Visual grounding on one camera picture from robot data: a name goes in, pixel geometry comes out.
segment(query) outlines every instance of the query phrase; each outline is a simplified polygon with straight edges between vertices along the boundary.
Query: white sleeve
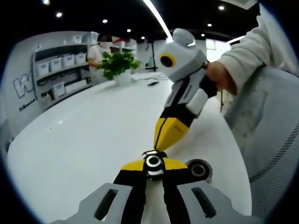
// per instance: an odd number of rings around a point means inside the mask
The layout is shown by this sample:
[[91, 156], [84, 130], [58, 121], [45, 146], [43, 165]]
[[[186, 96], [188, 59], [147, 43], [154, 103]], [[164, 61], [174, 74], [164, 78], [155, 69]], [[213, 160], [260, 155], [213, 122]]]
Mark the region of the white sleeve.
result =
[[235, 81], [238, 93], [260, 65], [270, 64], [271, 47], [268, 30], [262, 16], [256, 19], [258, 27], [249, 31], [239, 44], [233, 45], [232, 49], [218, 60]]
[[94, 51], [94, 47], [90, 47], [88, 49], [88, 53], [87, 53], [87, 59], [95, 59], [95, 51]]

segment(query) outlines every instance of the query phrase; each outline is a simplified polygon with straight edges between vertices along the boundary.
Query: black ceiling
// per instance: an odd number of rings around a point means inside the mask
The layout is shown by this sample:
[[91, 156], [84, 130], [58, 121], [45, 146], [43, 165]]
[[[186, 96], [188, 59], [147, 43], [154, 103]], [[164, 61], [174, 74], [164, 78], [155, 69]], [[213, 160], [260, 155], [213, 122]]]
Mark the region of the black ceiling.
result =
[[[197, 39], [228, 41], [256, 26], [258, 5], [243, 10], [219, 0], [152, 0], [169, 30], [185, 28]], [[13, 34], [17, 40], [53, 31], [80, 30], [110, 33], [118, 37], [164, 39], [165, 33], [142, 0], [42, 0], [20, 1], [14, 7], [18, 22]], [[62, 12], [62, 18], [56, 18]]]

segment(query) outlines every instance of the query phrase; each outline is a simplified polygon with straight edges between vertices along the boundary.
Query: round table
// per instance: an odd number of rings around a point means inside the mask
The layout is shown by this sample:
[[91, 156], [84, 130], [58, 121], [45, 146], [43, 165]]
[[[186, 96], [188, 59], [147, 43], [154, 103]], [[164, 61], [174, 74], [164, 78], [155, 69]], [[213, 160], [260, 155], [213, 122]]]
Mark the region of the round table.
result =
[[[112, 81], [85, 90], [46, 111], [15, 138], [8, 170], [42, 222], [72, 216], [84, 198], [113, 182], [123, 165], [152, 150], [156, 121], [172, 86], [170, 80], [159, 80], [148, 87], [153, 81], [138, 80], [128, 87]], [[182, 162], [210, 163], [212, 185], [231, 199], [235, 210], [251, 215], [247, 171], [216, 98], [208, 100], [189, 133], [166, 153]], [[161, 182], [148, 182], [146, 193], [142, 223], [170, 223]]]

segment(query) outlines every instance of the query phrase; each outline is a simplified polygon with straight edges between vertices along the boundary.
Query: white chair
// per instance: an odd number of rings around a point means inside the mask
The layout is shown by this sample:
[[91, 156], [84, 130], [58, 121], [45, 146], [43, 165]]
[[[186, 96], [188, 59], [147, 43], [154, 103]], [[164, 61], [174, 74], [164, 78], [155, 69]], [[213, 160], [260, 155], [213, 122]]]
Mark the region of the white chair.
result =
[[252, 215], [265, 217], [287, 190], [299, 162], [299, 77], [257, 69], [225, 119], [248, 171]]

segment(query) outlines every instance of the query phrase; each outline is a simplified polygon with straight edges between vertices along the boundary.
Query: white sweater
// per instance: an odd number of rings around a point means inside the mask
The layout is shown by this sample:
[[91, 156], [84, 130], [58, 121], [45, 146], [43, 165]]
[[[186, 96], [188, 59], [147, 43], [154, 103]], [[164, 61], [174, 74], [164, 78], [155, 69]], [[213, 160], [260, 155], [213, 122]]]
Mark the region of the white sweater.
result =
[[233, 80], [238, 93], [247, 79], [262, 64], [299, 77], [299, 65], [289, 40], [275, 18], [260, 5], [258, 27], [249, 31], [239, 44], [232, 46], [218, 60]]

